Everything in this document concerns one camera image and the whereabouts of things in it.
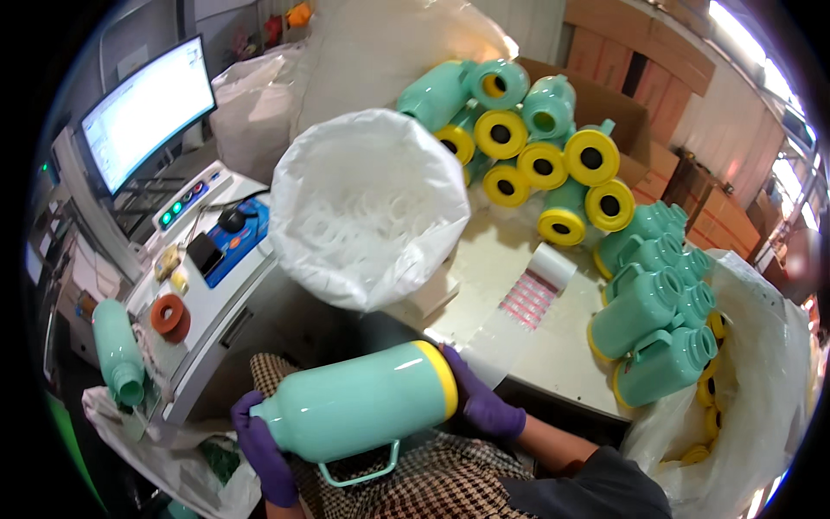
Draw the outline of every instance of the purple nitrile glove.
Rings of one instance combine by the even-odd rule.
[[[481,382],[452,346],[441,345],[458,386],[459,405],[464,416],[483,433],[497,438],[516,439],[525,430],[527,413],[508,405]]]
[[[231,421],[237,430],[239,447],[260,477],[262,495],[278,507],[290,508],[299,499],[291,469],[265,422],[258,416],[248,414],[251,406],[262,400],[259,391],[245,393],[231,408]]]

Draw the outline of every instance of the white table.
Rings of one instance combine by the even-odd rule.
[[[540,241],[526,223],[495,218],[487,209],[478,211],[444,264],[461,282],[458,295],[425,319],[406,302],[386,312],[413,328],[429,328],[465,344],[525,271]],[[509,376],[545,394],[630,422],[637,411],[620,406],[611,390],[615,365],[597,359],[586,338],[588,321],[603,308],[600,291],[605,280],[588,250],[559,251],[579,268],[530,334],[531,344]]]

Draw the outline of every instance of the black sleeve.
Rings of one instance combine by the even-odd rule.
[[[516,510],[542,519],[565,517],[671,518],[666,494],[633,461],[601,447],[573,478],[499,481]]]

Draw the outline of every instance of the monitor screen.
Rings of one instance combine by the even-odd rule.
[[[110,194],[154,151],[214,106],[201,37],[125,79],[81,121]]]

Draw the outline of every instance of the person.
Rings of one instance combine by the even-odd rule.
[[[233,406],[232,422],[239,446],[261,480],[268,518],[305,518],[300,494],[315,519],[671,517],[666,495],[635,462],[623,459],[614,448],[599,447],[507,404],[473,374],[453,348],[439,345],[439,349],[455,376],[459,410],[469,424],[484,436],[515,440],[554,474],[574,475],[534,479],[490,441],[431,430],[408,438],[412,442],[402,445],[398,465],[390,474],[351,487],[333,487],[313,464],[291,455],[286,459],[265,422],[249,415],[250,407],[264,398],[254,390]],[[251,360],[258,387],[258,374],[269,370],[269,362],[278,365],[272,371],[286,366],[277,357]],[[272,376],[265,391],[273,393],[282,376]],[[364,464],[362,473],[382,467],[388,448],[375,454],[375,466],[367,469]],[[360,473],[361,469],[346,467],[340,476]]]

